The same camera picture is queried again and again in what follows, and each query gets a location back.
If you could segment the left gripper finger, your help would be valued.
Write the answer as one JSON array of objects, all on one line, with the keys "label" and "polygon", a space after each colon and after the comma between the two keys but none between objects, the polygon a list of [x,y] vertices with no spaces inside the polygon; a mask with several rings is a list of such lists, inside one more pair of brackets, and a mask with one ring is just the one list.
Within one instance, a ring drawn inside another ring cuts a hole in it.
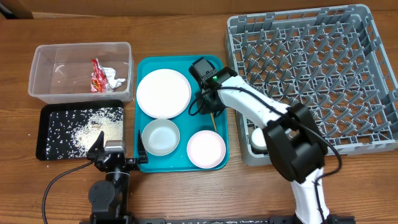
[{"label": "left gripper finger", "polygon": [[104,132],[101,131],[99,136],[97,137],[96,141],[93,143],[93,145],[87,151],[86,155],[87,156],[96,156],[103,149],[104,149]]},{"label": "left gripper finger", "polygon": [[141,131],[138,130],[137,133],[137,155],[138,155],[138,163],[139,164],[147,164],[148,163],[148,156],[145,150],[145,147],[142,142],[142,135]]}]

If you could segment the wooden chopstick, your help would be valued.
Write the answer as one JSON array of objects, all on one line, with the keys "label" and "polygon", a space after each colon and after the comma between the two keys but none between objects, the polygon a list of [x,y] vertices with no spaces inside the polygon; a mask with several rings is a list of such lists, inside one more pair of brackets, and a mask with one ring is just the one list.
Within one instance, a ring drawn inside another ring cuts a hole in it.
[{"label": "wooden chopstick", "polygon": [[212,123],[213,123],[214,130],[217,133],[217,127],[216,127],[216,123],[215,123],[215,118],[214,118],[213,112],[210,113],[210,116],[211,116],[211,120],[212,120]]}]

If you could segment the small grey bowl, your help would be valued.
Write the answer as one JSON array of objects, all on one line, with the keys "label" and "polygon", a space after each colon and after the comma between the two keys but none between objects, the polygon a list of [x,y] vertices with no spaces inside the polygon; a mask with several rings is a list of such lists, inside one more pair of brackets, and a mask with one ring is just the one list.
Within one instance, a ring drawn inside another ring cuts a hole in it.
[{"label": "small grey bowl", "polygon": [[155,119],[144,128],[141,139],[149,154],[166,156],[177,148],[180,131],[169,119]]}]

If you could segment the white pink bowl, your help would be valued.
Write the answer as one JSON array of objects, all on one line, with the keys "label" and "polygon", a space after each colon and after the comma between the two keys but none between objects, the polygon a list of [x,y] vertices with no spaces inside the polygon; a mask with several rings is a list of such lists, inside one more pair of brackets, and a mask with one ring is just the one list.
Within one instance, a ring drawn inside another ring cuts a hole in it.
[{"label": "white pink bowl", "polygon": [[197,167],[212,169],[220,165],[226,155],[223,138],[214,131],[195,133],[187,143],[187,156]]}]

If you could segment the red snack wrapper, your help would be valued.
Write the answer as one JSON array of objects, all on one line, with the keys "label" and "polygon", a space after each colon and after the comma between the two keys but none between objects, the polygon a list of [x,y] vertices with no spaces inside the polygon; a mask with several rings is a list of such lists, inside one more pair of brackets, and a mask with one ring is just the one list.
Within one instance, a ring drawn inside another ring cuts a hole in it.
[{"label": "red snack wrapper", "polygon": [[93,64],[93,73],[91,75],[91,92],[106,93],[111,91],[108,79],[98,59],[92,59],[91,62]]}]

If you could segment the white cup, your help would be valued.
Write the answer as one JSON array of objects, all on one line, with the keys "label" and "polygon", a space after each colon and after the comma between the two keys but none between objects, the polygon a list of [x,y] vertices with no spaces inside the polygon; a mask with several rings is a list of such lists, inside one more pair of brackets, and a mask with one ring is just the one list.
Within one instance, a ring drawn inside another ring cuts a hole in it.
[{"label": "white cup", "polygon": [[252,148],[258,151],[267,151],[267,145],[261,128],[256,128],[250,134],[249,142]]}]

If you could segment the white wrapper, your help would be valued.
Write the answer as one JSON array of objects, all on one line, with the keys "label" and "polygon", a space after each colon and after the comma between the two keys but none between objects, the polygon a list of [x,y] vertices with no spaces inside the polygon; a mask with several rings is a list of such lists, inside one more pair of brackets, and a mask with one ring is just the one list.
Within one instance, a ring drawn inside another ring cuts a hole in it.
[{"label": "white wrapper", "polygon": [[107,92],[114,91],[126,81],[125,78],[116,78],[116,71],[111,67],[104,67],[103,71],[108,81]]}]

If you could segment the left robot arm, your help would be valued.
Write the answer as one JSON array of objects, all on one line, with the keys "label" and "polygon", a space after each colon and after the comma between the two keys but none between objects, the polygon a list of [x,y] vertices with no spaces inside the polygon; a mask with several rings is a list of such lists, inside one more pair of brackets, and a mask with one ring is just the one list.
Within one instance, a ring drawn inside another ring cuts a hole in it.
[{"label": "left robot arm", "polygon": [[95,182],[88,193],[91,203],[90,223],[139,222],[127,211],[127,203],[130,172],[139,171],[139,166],[149,161],[140,136],[137,153],[137,157],[127,158],[123,140],[105,141],[104,132],[100,132],[86,154],[87,159],[105,173],[105,179]]}]

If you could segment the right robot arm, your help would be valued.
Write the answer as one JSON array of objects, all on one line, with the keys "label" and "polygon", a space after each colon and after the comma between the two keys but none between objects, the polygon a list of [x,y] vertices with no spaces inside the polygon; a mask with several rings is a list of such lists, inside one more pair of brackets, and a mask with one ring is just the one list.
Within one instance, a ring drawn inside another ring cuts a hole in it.
[{"label": "right robot arm", "polygon": [[200,57],[188,69],[200,87],[194,104],[198,113],[213,114],[226,107],[245,115],[260,130],[271,163],[290,182],[294,192],[295,223],[333,223],[326,206],[322,179],[325,156],[339,152],[321,136],[307,106],[290,106],[269,98],[243,80],[233,69],[215,66]]}]

